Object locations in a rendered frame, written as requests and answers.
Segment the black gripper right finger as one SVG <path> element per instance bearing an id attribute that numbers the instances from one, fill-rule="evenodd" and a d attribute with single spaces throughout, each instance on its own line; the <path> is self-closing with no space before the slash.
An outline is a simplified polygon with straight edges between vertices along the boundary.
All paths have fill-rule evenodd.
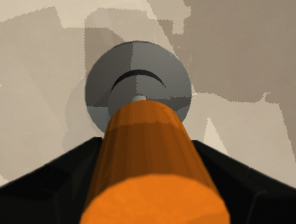
<path id="1" fill-rule="evenodd" d="M 191 140 L 224 201 L 230 224 L 296 224 L 296 188 Z"/>

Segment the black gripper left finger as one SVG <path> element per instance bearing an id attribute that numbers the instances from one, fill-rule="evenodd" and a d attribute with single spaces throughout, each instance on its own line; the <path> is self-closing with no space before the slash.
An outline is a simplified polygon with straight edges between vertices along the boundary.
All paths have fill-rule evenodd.
<path id="1" fill-rule="evenodd" d="M 102 145 L 93 137 L 0 186 L 0 224 L 80 224 Z"/>

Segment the orange knob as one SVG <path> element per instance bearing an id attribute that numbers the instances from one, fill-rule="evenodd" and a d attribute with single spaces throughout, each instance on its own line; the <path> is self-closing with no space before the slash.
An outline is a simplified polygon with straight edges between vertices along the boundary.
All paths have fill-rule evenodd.
<path id="1" fill-rule="evenodd" d="M 176 113 L 130 102 L 107 124 L 80 224 L 230 224 Z"/>

